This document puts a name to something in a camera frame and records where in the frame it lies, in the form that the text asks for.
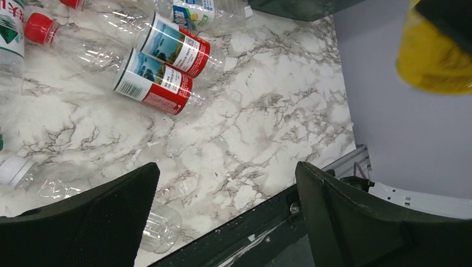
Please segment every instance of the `yellow object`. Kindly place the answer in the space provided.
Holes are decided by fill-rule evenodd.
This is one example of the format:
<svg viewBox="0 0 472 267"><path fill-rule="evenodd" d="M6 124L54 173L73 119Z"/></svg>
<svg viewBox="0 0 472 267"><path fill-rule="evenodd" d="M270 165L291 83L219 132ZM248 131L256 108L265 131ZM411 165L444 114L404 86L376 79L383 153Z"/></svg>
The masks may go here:
<svg viewBox="0 0 472 267"><path fill-rule="evenodd" d="M472 93L472 58L416 13L413 8L419 1L410 1L396 62L398 74L428 92Z"/></svg>

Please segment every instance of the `white bottle cap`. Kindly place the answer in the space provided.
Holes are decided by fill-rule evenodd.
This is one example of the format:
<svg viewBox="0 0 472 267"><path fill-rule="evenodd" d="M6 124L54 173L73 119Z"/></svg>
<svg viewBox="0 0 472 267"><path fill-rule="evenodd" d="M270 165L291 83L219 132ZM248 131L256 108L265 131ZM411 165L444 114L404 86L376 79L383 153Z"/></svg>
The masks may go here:
<svg viewBox="0 0 472 267"><path fill-rule="evenodd" d="M246 12L246 19L252 17L254 15L254 12L252 11L252 8L250 6L245 6L244 11Z"/></svg>
<svg viewBox="0 0 472 267"><path fill-rule="evenodd" d="M16 155L10 156L0 165L0 184L17 186L34 164L34 161Z"/></svg>

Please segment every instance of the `red bottle cap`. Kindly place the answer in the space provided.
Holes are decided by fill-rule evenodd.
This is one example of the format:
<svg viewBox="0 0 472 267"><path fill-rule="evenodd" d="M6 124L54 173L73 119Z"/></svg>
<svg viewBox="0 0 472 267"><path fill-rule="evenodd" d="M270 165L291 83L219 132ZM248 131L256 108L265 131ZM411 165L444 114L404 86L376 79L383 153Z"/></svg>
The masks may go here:
<svg viewBox="0 0 472 267"><path fill-rule="evenodd" d="M61 3L65 4L68 7L76 9L80 0L59 0Z"/></svg>
<svg viewBox="0 0 472 267"><path fill-rule="evenodd" d="M33 13L24 27L24 36L30 41L43 45L47 39L47 32L52 23L52 19L45 15Z"/></svg>

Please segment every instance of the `barcode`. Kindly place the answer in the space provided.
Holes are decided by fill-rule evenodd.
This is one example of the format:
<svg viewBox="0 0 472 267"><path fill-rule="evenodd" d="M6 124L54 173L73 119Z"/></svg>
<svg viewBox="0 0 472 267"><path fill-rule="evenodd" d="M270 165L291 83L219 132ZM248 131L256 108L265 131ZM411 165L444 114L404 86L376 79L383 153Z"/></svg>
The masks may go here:
<svg viewBox="0 0 472 267"><path fill-rule="evenodd" d="M185 43L193 47L193 45L195 44L195 41L192 40L191 38L186 38Z"/></svg>
<svg viewBox="0 0 472 267"><path fill-rule="evenodd" d="M124 81L120 89L118 89L118 92L122 93L123 95L128 95L132 98L138 98L143 90L144 89L139 85L129 81Z"/></svg>

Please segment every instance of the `marble vein pattern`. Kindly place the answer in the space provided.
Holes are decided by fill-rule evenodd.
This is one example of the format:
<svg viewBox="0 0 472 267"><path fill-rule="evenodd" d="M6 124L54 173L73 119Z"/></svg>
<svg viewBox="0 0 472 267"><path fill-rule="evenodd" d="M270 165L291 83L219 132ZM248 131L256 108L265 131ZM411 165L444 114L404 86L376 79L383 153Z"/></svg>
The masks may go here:
<svg viewBox="0 0 472 267"><path fill-rule="evenodd" d="M27 0L32 12L94 28L57 0ZM100 174L84 181L92 186L156 162L157 198L183 217L172 252L293 185L298 161L322 167L355 149L331 17L302 23L255 12L244 30L200 36L227 60L194 121L90 84L54 51L27 42L22 95L3 107L0 160L71 161ZM27 199L0 189L0 215L17 215ZM140 250L136 266L161 257Z"/></svg>

